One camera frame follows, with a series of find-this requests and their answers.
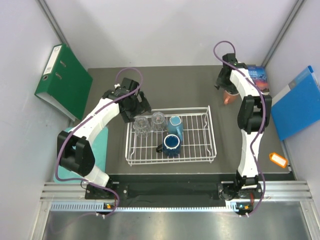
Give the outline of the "orange patterned mug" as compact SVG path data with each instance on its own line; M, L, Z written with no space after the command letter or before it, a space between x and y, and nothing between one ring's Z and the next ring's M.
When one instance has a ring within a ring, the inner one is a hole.
M231 94L231 93L229 93L228 91L225 90L223 92L223 104L224 105L228 105L228 104L233 103L237 99L238 95L239 95L238 93L237 94Z

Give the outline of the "dark blue mug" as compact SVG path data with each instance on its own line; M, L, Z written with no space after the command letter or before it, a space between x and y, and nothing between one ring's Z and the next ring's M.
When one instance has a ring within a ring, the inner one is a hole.
M155 151L163 153L167 157L176 157L181 152L181 140L175 134L168 134Z

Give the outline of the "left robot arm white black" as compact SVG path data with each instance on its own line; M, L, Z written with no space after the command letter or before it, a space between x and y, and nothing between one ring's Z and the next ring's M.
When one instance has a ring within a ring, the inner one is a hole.
M96 186L102 198L109 198L114 191L110 177L97 165L92 145L115 117L120 115L125 123L134 122L135 117L152 110L141 84L123 78L114 89L106 91L95 108L77 126L61 131L57 136L57 166L78 175L79 181Z

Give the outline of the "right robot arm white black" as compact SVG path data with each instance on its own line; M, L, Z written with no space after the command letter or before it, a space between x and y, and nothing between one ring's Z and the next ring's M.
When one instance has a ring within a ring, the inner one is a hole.
M223 55L221 61L223 67L216 80L216 88L222 88L230 96L240 96L237 125L242 136L241 159L233 186L226 186L223 191L233 198L245 198L260 188L257 162L261 139L270 122L272 97L259 90L249 75L248 67L238 62L235 53Z

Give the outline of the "clear glass left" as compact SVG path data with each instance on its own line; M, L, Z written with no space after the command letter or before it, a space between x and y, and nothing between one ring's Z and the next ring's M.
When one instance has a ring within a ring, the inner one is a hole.
M136 116L133 122L133 129L137 137L146 138L151 130L151 126L145 116Z

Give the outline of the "clear glass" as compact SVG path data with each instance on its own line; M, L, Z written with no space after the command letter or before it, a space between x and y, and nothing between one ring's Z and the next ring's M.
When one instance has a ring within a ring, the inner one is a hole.
M145 116L136 116L133 122L133 129L137 137L146 138L151 130L151 126Z
M163 132L167 130L167 120L162 112L154 112L151 116L151 130L153 132Z

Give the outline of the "clear glass right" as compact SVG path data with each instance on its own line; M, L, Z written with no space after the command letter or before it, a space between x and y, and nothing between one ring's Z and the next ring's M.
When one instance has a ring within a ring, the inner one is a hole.
M151 116L151 130L153 132L163 132L167 130L167 120L162 112L154 112Z

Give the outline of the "Jane Eyre book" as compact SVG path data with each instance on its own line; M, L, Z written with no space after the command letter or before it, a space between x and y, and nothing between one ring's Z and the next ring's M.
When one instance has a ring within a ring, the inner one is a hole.
M249 76L264 95L270 94L267 73L263 66L248 65Z

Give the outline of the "light blue mug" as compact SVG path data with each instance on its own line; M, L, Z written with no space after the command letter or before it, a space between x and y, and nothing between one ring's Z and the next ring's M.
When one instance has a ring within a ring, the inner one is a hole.
M168 134L177 135L180 141L183 141L183 122L179 116L172 116L167 122L167 132Z

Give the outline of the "teal cutting board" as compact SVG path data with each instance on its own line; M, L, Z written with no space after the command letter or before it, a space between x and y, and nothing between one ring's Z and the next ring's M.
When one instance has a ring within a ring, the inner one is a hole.
M108 128L104 127L90 143L72 135L75 128L61 131L57 137L57 160L54 171L56 183L88 182L105 187L109 176L105 173Z

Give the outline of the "green lever arch binder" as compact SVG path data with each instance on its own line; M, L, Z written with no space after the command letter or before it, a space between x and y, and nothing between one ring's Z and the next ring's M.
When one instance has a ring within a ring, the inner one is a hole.
M34 95L72 121L84 116L93 78L66 44L55 45Z

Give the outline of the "blue folder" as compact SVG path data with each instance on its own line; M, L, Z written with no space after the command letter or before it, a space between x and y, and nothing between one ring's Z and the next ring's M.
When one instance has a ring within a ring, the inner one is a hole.
M280 141L320 120L320 84L312 66L272 98L271 115Z

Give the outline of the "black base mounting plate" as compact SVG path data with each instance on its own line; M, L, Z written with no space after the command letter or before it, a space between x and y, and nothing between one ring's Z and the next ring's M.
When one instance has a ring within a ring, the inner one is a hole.
M114 174L107 188L87 187L85 199L111 200L117 193L122 208L223 207L231 200L258 200L259 189L232 197L224 187L232 187L236 175L229 173L195 174Z

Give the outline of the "orange key tag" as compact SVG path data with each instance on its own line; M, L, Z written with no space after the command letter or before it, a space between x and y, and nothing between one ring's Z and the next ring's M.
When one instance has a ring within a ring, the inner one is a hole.
M275 152L269 154L269 159L281 168L285 168L288 165L288 160Z

